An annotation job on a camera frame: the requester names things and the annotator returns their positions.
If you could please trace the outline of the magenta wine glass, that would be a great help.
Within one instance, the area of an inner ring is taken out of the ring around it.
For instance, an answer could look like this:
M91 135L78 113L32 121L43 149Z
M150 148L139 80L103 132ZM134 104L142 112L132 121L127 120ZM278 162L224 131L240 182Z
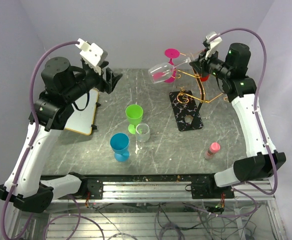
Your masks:
M180 56L180 52L175 48L168 48L165 50L164 55L169 59L168 63L174 65L173 60ZM176 76L176 70L174 70L172 77L164 81L166 83L172 83Z

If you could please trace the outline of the green wine glass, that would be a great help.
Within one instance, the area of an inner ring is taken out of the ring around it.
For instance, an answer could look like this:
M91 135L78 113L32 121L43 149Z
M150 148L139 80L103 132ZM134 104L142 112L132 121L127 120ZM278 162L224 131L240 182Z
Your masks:
M129 121L128 131L131 134L136 133L136 127L141 123L143 113L143 108L138 104L131 104L126 108L125 114Z

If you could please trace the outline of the red wine glass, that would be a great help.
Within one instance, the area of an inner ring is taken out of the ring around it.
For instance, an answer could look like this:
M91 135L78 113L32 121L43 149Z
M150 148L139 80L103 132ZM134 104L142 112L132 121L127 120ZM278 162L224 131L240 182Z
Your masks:
M201 73L200 74L200 80L201 82L206 82L209 79L210 74L209 73Z

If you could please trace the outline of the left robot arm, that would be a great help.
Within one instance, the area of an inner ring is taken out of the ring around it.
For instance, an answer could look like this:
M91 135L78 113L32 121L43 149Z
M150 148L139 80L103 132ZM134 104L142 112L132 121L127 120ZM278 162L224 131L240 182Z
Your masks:
M52 180L40 178L54 143L79 109L75 101L93 88L110 94L122 78L108 64L103 61L102 71L97 73L85 62L76 67L61 56L46 62L41 72L45 90L34 104L36 117L29 116L27 137L17 163L7 181L0 185L0 200L9 201L24 212L41 213L52 200L66 195L81 199L87 195L89 179L79 173Z

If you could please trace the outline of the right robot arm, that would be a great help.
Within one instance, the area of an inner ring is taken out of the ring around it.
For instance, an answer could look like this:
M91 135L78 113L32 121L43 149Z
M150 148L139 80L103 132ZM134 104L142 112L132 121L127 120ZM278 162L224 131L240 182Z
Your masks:
M286 162L285 153L277 151L266 129L256 83L247 76L250 48L243 43L232 43L225 60L220 60L218 55L207 45L190 66L202 77L212 75L221 81L222 92L239 118L247 157L214 174L214 181L206 185L206 192L212 198L221 195L224 187L276 176Z

